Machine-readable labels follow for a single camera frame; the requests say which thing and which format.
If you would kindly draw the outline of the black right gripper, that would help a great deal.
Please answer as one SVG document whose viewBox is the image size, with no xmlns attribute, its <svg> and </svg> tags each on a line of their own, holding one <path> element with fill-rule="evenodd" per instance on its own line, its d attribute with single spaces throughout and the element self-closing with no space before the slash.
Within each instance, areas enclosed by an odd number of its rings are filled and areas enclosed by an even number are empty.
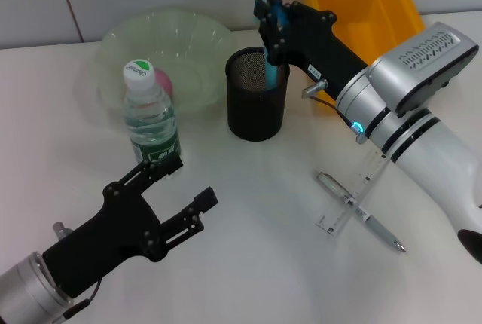
<svg viewBox="0 0 482 324">
<path fill-rule="evenodd" d="M 309 67 L 313 67 L 321 78 L 327 80 L 326 91 L 333 100 L 338 98 L 352 78 L 368 67 L 334 35 L 332 27 L 337 22 L 337 16 L 332 11 L 318 11 L 299 1 L 255 0 L 255 17 L 267 51 L 267 62 L 285 62 L 282 31 L 289 23 L 285 35 L 287 63 L 317 80 L 315 74 L 309 71 Z"/>
</svg>

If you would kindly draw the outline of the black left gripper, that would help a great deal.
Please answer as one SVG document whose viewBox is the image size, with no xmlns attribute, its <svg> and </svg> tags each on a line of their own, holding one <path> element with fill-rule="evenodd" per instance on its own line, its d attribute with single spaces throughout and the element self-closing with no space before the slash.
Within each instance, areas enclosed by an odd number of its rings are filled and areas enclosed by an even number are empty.
<svg viewBox="0 0 482 324">
<path fill-rule="evenodd" d="M 163 223 L 141 195 L 182 166 L 179 156 L 144 160 L 116 182 L 116 191 L 105 191 L 104 204 L 94 217 L 43 252 L 56 286 L 76 298 L 129 258 L 159 262 L 203 231 L 200 215 L 218 203 L 211 187 Z"/>
</svg>

